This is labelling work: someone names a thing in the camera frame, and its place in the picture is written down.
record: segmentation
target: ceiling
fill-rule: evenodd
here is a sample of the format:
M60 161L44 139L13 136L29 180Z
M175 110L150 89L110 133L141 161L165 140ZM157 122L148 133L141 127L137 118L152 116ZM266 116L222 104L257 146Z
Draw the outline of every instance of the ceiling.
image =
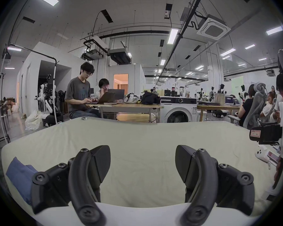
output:
M59 0L55 6L51 6L42 0L29 0L20 17L29 17L35 23L18 21L11 42L32 49L41 41L80 56L84 48L76 48L83 46L84 40L80 39L92 31L100 10L106 9L113 23L108 23L100 13L94 29L99 36L127 30L170 31L171 21L172 27L181 27L179 17L184 7L189 6L189 2L192 3L193 0ZM173 4L171 21L164 19L166 3ZM230 36L218 41L221 52L232 47L236 49L231 53L230 61L224 62L226 72L241 69L238 66L241 63L245 63L246 67L254 67L276 62L278 50L283 49L283 31L268 36L266 30L280 26L281 23L260 0L250 0L248 3L244 0L201 0L197 11L223 19L228 27L233 27L259 7L262 9L258 14L242 23ZM194 16L192 21L199 23L200 18ZM204 50L205 43L215 40L197 35L196 32L194 28L187 28L167 65L167 68L187 65L178 73L179 76L184 76L190 70L195 71L199 65L205 67L198 74L203 76L207 73L207 54L204 52L196 59L193 58ZM165 40L163 47L159 47L161 39ZM127 50L133 56L132 62L141 64L145 74L155 74L155 69L162 67L156 65L160 59L167 58L173 47L167 45L168 35L151 33L115 38L112 48L122 48L121 40L126 41ZM245 47L251 44L256 46L246 50ZM201 45L200 50L193 51L197 45ZM158 58L158 52L162 52L162 57ZM12 56L19 57L29 54L24 50L11 53ZM190 63L185 59L187 55L191 55Z

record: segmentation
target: black hair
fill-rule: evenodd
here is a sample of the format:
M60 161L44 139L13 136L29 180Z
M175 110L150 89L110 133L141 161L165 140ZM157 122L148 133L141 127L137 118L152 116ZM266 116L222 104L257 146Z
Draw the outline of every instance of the black hair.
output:
M107 79L105 79L105 78L100 79L99 87L102 88L102 86L104 86L104 85L109 85L109 81Z
M80 74L82 73L81 70L86 71L87 73L94 73L94 67L89 62L85 62L81 65Z
M275 85L277 87L277 91L283 90L283 74L278 74Z
M248 95L249 96L255 96L255 90L254 90L254 84L251 84L248 88Z

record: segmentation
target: monitor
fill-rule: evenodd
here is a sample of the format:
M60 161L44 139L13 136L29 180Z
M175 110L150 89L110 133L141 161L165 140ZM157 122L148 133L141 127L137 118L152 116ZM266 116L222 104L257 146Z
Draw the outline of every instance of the monitor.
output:
M226 105L233 105L234 104L234 98L232 96L225 96L225 104Z

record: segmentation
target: wooden table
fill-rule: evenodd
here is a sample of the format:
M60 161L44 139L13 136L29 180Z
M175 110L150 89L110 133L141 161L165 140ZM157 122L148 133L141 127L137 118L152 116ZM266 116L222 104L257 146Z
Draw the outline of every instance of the wooden table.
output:
M95 104L89 106L97 106L103 118L103 112L125 112L125 113L146 113L149 114L149 123L151 123L151 110L155 112L156 123L160 122L160 109L161 105L144 105L144 104L116 104L116 105L104 105Z
M203 110L229 110L230 114L232 110L239 110L240 105L197 105L197 109L200 109L200 120L202 121Z

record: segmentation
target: blue cloth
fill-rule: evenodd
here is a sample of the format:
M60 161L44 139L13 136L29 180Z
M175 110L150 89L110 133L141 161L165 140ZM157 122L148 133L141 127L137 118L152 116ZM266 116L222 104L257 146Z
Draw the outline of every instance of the blue cloth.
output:
M38 171L32 165L23 165L17 157L14 157L6 172L12 184L29 205L31 205L32 177L36 172Z

